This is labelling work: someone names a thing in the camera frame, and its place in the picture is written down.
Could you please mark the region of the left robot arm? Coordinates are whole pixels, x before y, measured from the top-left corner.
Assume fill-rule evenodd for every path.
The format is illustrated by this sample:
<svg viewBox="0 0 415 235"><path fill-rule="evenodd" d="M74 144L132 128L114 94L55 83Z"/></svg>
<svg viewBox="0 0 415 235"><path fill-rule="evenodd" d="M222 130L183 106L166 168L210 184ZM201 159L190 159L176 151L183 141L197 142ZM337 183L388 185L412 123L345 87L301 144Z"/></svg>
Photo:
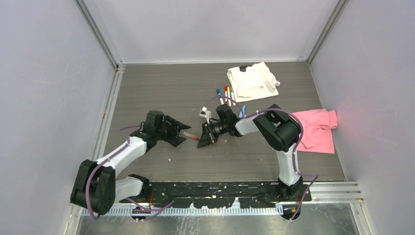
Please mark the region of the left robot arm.
<svg viewBox="0 0 415 235"><path fill-rule="evenodd" d="M78 169L70 195L70 202L87 209L91 216L98 217L109 212L115 202L132 199L145 202L151 194L149 180L137 174L124 179L118 175L137 158L148 153L159 141L177 147L185 137L182 130L189 125L151 110L126 141L111 153L95 161L84 160Z"/></svg>

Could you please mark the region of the light blue highlighter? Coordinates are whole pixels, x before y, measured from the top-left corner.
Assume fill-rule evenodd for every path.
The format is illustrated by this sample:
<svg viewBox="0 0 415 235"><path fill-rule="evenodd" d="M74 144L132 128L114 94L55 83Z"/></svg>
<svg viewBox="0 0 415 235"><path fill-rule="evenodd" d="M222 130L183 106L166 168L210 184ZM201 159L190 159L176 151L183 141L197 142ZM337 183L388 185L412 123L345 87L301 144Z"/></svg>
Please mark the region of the light blue highlighter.
<svg viewBox="0 0 415 235"><path fill-rule="evenodd" d="M244 104L244 105L242 105L242 110L240 111L240 113L239 113L239 118L243 118L244 116L245 116L245 114L246 114L246 109L247 109L247 106Z"/></svg>

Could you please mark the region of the white acrylic marker grey tip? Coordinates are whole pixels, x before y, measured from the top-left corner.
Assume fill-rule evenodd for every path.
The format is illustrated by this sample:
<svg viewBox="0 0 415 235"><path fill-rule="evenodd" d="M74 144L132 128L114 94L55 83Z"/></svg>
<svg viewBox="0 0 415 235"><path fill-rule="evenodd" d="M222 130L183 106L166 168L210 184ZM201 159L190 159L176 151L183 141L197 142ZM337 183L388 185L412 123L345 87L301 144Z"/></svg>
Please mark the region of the white acrylic marker grey tip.
<svg viewBox="0 0 415 235"><path fill-rule="evenodd" d="M234 94L233 94L233 92L230 92L230 97L231 97L232 106L235 107L236 106L236 102L234 100Z"/></svg>

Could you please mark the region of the orange brown gel pen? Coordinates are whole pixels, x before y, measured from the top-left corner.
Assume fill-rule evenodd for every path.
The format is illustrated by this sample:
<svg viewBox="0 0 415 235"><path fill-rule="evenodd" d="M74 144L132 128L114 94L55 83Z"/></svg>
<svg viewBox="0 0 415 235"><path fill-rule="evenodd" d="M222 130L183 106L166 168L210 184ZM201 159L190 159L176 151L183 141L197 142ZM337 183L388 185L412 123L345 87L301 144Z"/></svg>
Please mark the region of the orange brown gel pen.
<svg viewBox="0 0 415 235"><path fill-rule="evenodd" d="M199 141L199 140L200 140L200 139L199 139L198 137L196 137L195 135L191 135L191 134L190 134L190 135L189 135L189 137L190 137L190 138L192 138L192 139L194 139L194 140L197 140L197 141Z"/></svg>

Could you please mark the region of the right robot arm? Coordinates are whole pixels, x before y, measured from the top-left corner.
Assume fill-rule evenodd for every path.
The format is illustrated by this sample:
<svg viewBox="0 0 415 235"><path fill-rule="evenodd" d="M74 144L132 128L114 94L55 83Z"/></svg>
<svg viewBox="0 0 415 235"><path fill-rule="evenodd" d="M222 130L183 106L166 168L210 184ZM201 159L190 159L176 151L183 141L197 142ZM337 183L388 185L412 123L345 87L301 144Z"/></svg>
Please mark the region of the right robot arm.
<svg viewBox="0 0 415 235"><path fill-rule="evenodd" d="M218 106L216 112L218 118L214 119L208 115L206 107L202 108L200 114L205 116L206 121L202 124L202 135L197 147L212 145L225 133L233 137L242 137L260 132L277 154L279 165L277 192L285 200L293 200L298 196L303 184L303 177L297 166L297 144L302 134L299 122L283 112L276 104L263 112L244 117L237 117L225 104Z"/></svg>

